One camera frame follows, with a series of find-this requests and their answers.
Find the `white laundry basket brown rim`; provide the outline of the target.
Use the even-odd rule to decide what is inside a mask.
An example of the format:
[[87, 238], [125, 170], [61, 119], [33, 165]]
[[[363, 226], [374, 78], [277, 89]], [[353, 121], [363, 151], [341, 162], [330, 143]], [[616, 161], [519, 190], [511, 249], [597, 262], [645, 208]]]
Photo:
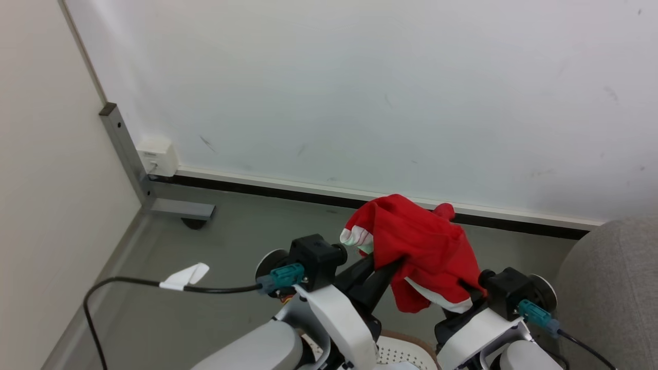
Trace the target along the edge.
[[[344, 360], [338, 347], [320, 325], [298, 328], [298, 334], [310, 345], [314, 360], [303, 365], [306, 370], [354, 370]], [[441, 370], [434, 351], [423, 341], [409, 341], [403, 335], [385, 332], [372, 337], [377, 346], [377, 365], [374, 370]]]

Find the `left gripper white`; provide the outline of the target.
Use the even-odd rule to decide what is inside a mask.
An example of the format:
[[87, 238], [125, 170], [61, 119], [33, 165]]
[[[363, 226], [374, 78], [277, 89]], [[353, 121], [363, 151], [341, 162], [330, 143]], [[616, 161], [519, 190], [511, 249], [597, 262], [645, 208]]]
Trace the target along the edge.
[[398, 258], [375, 271], [374, 255], [369, 254], [337, 274], [333, 285], [313, 292], [294, 286], [354, 370], [374, 370], [377, 346], [352, 303], [360, 313], [372, 313], [403, 262]]

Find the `red and white garment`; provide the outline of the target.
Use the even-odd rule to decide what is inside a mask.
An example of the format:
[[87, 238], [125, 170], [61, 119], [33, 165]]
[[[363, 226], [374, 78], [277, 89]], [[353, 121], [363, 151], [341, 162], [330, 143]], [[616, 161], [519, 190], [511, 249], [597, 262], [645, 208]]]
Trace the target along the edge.
[[401, 262], [391, 281], [399, 311], [418, 313], [435, 304], [465, 313], [474, 305], [468, 290], [485, 290], [474, 251], [463, 228], [453, 224], [454, 216], [451, 204], [429, 211], [392, 194], [357, 209], [339, 241], [373, 255], [376, 270]]

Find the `grey fabric sofa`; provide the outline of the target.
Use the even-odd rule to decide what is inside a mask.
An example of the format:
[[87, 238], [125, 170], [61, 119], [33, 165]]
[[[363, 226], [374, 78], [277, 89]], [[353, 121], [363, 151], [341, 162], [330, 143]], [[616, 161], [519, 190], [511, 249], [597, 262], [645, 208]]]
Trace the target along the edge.
[[554, 287], [562, 330], [618, 370], [658, 370], [658, 215], [610, 221], [586, 234]]

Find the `white and black baseboard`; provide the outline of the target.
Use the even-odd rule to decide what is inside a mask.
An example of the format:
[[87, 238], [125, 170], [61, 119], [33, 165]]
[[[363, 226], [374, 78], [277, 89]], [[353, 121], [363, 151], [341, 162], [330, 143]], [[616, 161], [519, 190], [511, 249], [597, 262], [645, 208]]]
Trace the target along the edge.
[[[315, 183], [293, 182], [251, 175], [206, 171], [181, 166], [174, 176], [151, 175], [153, 182], [171, 183], [182, 187], [235, 192], [273, 197], [311, 204], [357, 209], [367, 201], [383, 197], [386, 193], [330, 187]], [[526, 234], [559, 237], [577, 241], [604, 221], [538, 214], [500, 208], [487, 208], [451, 202], [456, 212], [454, 222], [507, 230]]]

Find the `grey metal partition foot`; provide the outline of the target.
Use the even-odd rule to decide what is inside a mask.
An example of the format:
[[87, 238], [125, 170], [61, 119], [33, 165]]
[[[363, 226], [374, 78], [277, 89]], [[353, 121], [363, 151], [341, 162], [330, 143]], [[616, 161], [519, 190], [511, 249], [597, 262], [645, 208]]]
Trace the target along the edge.
[[107, 102], [101, 108], [99, 117], [108, 133], [112, 145], [117, 152], [127, 177], [141, 203], [141, 212], [146, 215], [164, 215], [174, 218], [204, 219], [208, 222], [213, 218], [216, 206], [207, 203], [194, 203], [167, 199], [157, 196], [151, 175], [146, 173], [133, 140], [125, 126], [117, 104]]

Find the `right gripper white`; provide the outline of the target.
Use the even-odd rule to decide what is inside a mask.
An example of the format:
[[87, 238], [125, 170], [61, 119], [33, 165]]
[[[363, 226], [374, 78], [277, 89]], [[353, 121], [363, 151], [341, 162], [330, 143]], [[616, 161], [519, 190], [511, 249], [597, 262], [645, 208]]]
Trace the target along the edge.
[[[471, 300], [486, 299], [486, 290], [459, 280]], [[523, 319], [508, 321], [486, 302], [454, 314], [434, 327], [441, 370], [533, 370], [534, 341]]]

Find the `white wall socket box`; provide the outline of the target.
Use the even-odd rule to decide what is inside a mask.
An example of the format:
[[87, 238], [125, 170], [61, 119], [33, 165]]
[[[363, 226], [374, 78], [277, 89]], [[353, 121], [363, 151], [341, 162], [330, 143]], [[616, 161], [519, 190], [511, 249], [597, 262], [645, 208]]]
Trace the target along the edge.
[[136, 146], [139, 159], [148, 175], [172, 177], [179, 167], [174, 144], [167, 138], [150, 138]]

